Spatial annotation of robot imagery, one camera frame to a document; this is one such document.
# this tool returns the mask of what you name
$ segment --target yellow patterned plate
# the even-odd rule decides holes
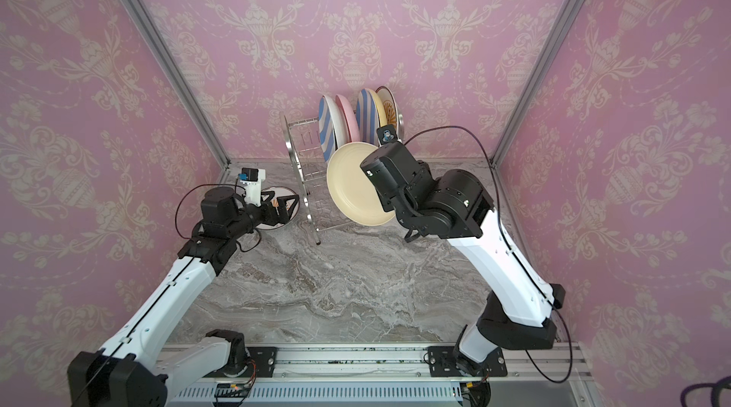
[[[378,96],[378,93],[371,90],[370,88],[366,88],[366,90],[370,93],[370,97],[373,98],[373,102],[376,104],[376,111],[378,112],[378,120],[379,120],[379,128],[381,126],[388,125],[388,121],[386,118],[386,109],[383,107],[383,101],[381,101],[381,98]]]
[[[393,93],[388,87],[378,87],[376,94],[383,103],[383,109],[386,112],[386,124],[394,125],[396,127],[396,136],[402,141],[406,140],[404,139],[404,116],[398,110]]]

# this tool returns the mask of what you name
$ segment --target pink plate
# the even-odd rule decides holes
[[[350,140],[357,142],[361,140],[361,132],[358,129],[358,121],[355,119],[355,113],[353,107],[350,105],[350,101],[342,94],[335,95],[335,104],[341,108],[343,114],[345,114],[345,124],[348,126],[348,132],[350,133]]]

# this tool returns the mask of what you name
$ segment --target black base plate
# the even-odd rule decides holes
[[[269,364],[269,360],[276,361],[276,347],[257,347],[248,346],[251,358],[254,360],[254,364],[257,365],[257,378],[272,378],[274,376],[274,364]],[[252,365],[246,366],[246,370],[243,371],[239,378],[251,378],[251,372],[253,370]],[[216,370],[206,375],[206,377],[225,377],[226,375],[220,370]]]
[[[427,361],[434,358],[434,364],[429,365],[429,373],[432,377],[461,377],[457,368],[457,360],[452,356],[453,346],[433,346],[428,347]],[[490,377],[507,377],[507,367],[505,367],[505,358],[502,354],[502,348],[496,348],[490,353],[483,363],[487,374]]]

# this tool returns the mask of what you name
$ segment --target cream plate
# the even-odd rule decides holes
[[[404,139],[404,116],[398,110],[393,93],[387,87],[378,87],[376,94],[381,98],[383,108],[386,111],[386,124],[394,125],[396,127],[396,135],[404,142],[406,140]]]
[[[367,227],[382,225],[396,214],[383,211],[376,189],[361,170],[361,162],[376,148],[351,142],[338,148],[327,164],[327,189],[335,205],[346,217]]]
[[[383,102],[381,101],[381,98],[378,96],[378,93],[371,90],[370,88],[367,88],[368,92],[370,93],[370,97],[373,98],[373,102],[376,103],[376,110],[378,111],[378,120],[379,120],[379,128],[381,126],[388,125],[388,119],[386,118],[386,109],[383,107]]]

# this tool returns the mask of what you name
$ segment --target white plate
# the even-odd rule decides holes
[[[346,217],[367,227],[377,227],[392,219],[394,211],[384,212],[378,193],[361,162],[377,147],[366,142],[351,142],[338,148],[327,164],[327,190]]]
[[[330,109],[330,117],[333,118],[333,128],[335,129],[335,143],[339,147],[350,142],[350,131],[348,131],[348,123],[345,121],[345,114],[342,108],[329,96],[322,96]]]
[[[381,119],[376,100],[373,96],[378,97],[375,92],[370,91],[368,88],[363,88],[358,93],[358,100],[355,102],[355,118],[358,120],[361,140],[369,144],[378,145],[378,128],[381,127]]]

